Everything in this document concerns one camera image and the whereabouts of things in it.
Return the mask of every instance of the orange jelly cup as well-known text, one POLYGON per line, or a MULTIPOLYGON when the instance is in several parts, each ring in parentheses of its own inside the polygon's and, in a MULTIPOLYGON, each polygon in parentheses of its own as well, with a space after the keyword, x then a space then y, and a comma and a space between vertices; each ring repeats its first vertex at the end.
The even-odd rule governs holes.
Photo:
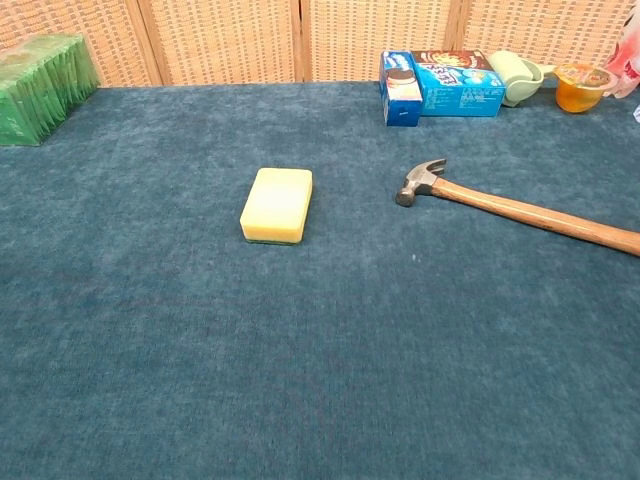
POLYGON ((618 83, 613 73, 598 67, 567 64, 556 67, 556 103, 570 113, 586 112, 598 104, 602 95, 618 83))

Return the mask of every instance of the claw hammer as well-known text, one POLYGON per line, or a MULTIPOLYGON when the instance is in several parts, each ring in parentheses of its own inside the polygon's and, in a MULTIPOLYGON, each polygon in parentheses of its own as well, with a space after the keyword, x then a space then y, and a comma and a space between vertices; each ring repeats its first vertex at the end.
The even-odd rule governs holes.
POLYGON ((416 195, 434 195, 464 203, 534 227, 640 256, 640 233, 574 217, 509 198, 471 190, 439 177, 446 159, 421 163, 409 172, 396 194, 396 203, 413 205, 416 195))

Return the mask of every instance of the blue carpet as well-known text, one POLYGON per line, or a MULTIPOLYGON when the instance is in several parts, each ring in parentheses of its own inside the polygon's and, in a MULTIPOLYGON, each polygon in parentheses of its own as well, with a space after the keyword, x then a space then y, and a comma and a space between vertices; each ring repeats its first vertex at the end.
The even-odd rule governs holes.
POLYGON ((393 201, 416 164, 640 230, 640 92, 385 127, 373 83, 102 89, 0 149, 1 478, 640 478, 640 260, 393 201), (304 240, 249 244, 263 166, 304 240))

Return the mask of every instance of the woven panel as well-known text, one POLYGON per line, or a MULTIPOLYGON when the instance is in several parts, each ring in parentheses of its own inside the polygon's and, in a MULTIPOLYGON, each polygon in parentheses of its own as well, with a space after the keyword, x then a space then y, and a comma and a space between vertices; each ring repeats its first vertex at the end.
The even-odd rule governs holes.
POLYGON ((3 4, 0 47, 11 47, 37 33, 83 33, 103 86, 150 84, 129 12, 121 0, 13 0, 6 7, 3 4))
POLYGON ((292 82, 291 0, 151 0, 165 83, 292 82))
POLYGON ((373 80, 384 49, 442 48, 449 3, 311 0, 303 24, 310 34, 312 79, 373 80))
POLYGON ((471 0, 465 47, 535 62, 602 65, 633 0, 471 0))

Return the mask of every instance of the cereal box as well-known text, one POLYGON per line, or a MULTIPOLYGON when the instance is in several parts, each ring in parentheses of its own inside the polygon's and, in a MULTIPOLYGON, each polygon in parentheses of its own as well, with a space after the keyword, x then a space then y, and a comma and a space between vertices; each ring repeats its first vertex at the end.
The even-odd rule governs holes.
POLYGON ((422 115, 493 117, 505 85, 477 50, 412 51, 422 94, 422 115))
POLYGON ((380 55, 380 95, 388 126, 415 127, 420 121, 422 95, 410 52, 380 55))

